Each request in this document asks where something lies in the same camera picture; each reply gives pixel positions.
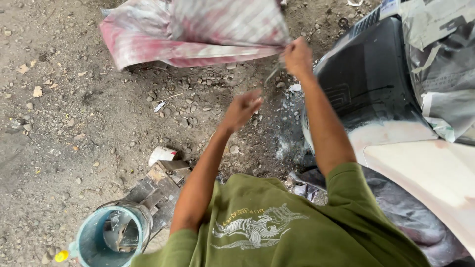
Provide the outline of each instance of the red and white tarp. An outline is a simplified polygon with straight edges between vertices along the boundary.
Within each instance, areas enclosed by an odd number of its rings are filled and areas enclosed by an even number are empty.
[[[100,25],[119,70],[206,66],[278,54],[292,40],[275,0],[128,0]]]

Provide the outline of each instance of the dirt ground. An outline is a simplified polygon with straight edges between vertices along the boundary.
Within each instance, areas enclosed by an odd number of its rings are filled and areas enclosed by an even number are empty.
[[[288,91],[292,77],[283,70],[263,87],[277,56],[232,70],[161,70],[149,63],[118,72],[98,24],[101,8],[119,4],[0,3],[0,266],[36,267],[48,252],[66,249],[88,214],[120,199],[147,173],[155,146],[195,164],[236,94],[261,88],[265,101],[229,140],[220,166],[225,178],[244,172],[286,181],[309,153],[299,120],[302,93]],[[283,13],[291,36],[306,36],[319,59],[341,33],[339,18],[352,24],[375,6],[289,0]],[[284,87],[276,87],[276,77]],[[34,97],[35,88],[41,96]],[[180,93],[167,100],[163,114],[153,112],[153,101]],[[239,153],[229,152],[232,145]],[[79,266],[74,259],[48,264]]]

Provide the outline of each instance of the green t-shirt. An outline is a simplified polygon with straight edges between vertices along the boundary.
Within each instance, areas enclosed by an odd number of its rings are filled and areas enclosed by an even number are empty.
[[[180,230],[132,267],[430,266],[379,209],[361,167],[327,178],[328,204],[289,193],[278,179],[235,174],[215,184],[198,234]]]

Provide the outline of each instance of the person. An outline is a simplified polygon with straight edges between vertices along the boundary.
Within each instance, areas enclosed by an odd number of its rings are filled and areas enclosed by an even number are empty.
[[[170,237],[132,267],[418,267],[424,254],[379,209],[345,129],[312,73],[303,38],[284,51],[305,93],[315,159],[328,204],[289,193],[276,178],[234,174],[215,182],[226,143],[261,106],[260,92],[236,96],[175,206]]]

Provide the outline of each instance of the blue bucket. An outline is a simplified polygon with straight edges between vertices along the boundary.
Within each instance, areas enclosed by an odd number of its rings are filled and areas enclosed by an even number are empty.
[[[132,257],[142,253],[150,239],[152,229],[152,215],[143,205],[130,201],[119,201],[121,206],[108,206],[113,201],[99,207],[85,219],[77,233],[76,240],[69,244],[72,257],[77,257],[83,267],[126,267],[130,265]],[[134,220],[139,232],[137,249],[128,253],[115,252],[104,241],[104,224],[109,214],[119,211],[127,214]]]

